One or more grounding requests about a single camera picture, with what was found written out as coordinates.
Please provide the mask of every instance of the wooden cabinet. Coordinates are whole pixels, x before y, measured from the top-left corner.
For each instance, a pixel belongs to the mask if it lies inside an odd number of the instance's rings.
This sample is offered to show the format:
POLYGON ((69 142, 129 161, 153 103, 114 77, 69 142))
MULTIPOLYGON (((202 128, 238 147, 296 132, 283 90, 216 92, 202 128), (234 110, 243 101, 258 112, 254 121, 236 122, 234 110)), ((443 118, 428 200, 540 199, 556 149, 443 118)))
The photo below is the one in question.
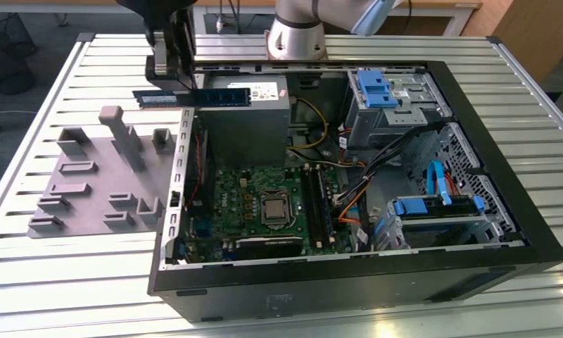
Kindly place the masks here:
POLYGON ((462 36, 488 35, 540 82, 563 57, 563 0, 483 0, 462 36))

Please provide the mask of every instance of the slotted aluminum table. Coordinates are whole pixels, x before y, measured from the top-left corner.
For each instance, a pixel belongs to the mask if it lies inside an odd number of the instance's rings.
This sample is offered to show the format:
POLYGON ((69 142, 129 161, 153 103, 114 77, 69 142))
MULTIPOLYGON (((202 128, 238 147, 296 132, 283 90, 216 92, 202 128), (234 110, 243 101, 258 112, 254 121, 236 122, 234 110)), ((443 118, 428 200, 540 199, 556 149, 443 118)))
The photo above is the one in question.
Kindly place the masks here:
MULTIPOLYGON (((196 38, 196 59, 264 58, 260 36, 196 38)), ((242 337, 560 337, 563 264, 460 302, 190 325, 146 295, 154 233, 29 239, 65 126, 106 136, 101 106, 119 105, 141 135, 176 131, 179 112, 138 111, 150 48, 141 35, 77 42, 0 182, 0 337, 187 334, 242 337)), ((332 59, 440 60, 454 72, 563 245, 563 115, 500 44, 483 38, 327 37, 332 59)))

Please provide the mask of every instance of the expansion slot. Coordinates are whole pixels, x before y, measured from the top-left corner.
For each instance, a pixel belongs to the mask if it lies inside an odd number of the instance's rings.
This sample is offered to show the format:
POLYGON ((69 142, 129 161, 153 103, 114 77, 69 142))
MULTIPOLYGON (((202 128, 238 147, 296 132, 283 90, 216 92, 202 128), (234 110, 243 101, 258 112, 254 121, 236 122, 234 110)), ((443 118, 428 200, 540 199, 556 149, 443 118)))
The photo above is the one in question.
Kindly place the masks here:
POLYGON ((300 173, 303 207, 307 215, 308 239, 312 247, 320 248, 331 244, 332 221, 320 171, 304 168, 300 173))

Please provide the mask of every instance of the label sticker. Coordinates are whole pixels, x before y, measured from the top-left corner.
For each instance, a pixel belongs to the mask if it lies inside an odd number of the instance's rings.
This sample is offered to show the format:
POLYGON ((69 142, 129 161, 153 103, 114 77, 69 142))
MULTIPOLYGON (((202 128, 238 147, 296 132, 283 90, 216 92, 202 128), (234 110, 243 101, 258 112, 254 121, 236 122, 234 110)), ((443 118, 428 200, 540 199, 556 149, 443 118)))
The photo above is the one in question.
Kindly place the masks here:
POLYGON ((340 147, 342 149, 346 149, 346 143, 347 143, 347 139, 346 139, 346 137, 339 137, 339 138, 338 138, 338 143, 339 143, 339 147, 340 147))
POLYGON ((359 238, 360 242, 367 243, 368 236, 360 228, 358 228, 356 237, 359 238))
POLYGON ((278 83, 276 82, 234 82, 227 88, 250 88, 251 101, 276 101, 278 83))
POLYGON ((406 90, 394 90, 392 94, 394 96, 408 97, 408 92, 406 90))

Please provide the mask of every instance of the wastebasket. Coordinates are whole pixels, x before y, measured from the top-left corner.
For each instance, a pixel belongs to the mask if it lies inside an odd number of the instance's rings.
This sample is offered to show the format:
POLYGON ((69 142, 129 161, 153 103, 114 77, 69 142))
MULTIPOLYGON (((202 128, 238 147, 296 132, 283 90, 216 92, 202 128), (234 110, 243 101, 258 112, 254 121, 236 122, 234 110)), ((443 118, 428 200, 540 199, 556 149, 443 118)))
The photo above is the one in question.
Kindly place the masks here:
POLYGON ((15 56, 27 56, 35 44, 15 13, 0 13, 0 48, 15 56))
MULTIPOLYGON (((0 33, 0 41, 7 38, 0 33)), ((0 93, 5 95, 25 92, 35 83, 35 78, 22 56, 13 49, 0 46, 0 93)))

